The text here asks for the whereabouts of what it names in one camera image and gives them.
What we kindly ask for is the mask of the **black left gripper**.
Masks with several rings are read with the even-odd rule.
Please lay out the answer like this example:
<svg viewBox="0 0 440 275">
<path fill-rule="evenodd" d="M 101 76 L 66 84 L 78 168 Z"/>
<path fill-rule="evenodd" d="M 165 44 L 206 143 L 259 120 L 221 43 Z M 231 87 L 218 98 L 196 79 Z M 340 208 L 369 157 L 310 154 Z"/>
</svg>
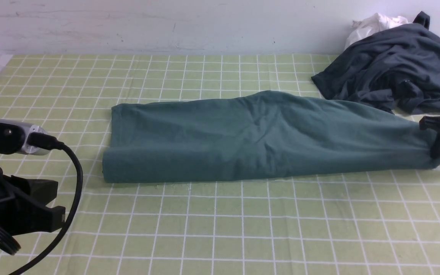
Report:
<svg viewBox="0 0 440 275">
<path fill-rule="evenodd" d="M 0 168 L 0 250 L 14 255 L 21 249 L 15 236 L 62 228 L 66 209 L 47 207 L 57 189 L 56 181 L 6 176 Z"/>
</svg>

